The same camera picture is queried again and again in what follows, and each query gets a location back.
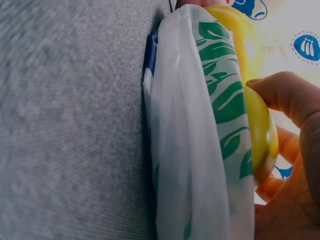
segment yellow object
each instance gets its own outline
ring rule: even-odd
[[[248,114],[254,180],[261,186],[274,168],[279,151],[278,133],[263,99],[245,86],[260,77],[262,49],[258,33],[251,20],[233,7],[213,5],[205,8],[227,30],[232,32],[244,85],[244,101]]]

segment plastic bag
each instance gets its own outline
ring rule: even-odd
[[[231,34],[195,5],[170,14],[148,40],[143,89],[159,240],[254,238],[251,141],[237,56],[200,58],[221,42],[233,47]]]

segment hand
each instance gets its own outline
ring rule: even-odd
[[[257,190],[267,205],[255,207],[255,239],[320,239],[320,88],[290,72],[247,86],[301,129],[298,136],[278,128],[279,153],[293,170],[287,181],[270,177]]]

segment knit texture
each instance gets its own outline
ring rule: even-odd
[[[0,240],[156,238],[142,74],[168,0],[0,0]]]

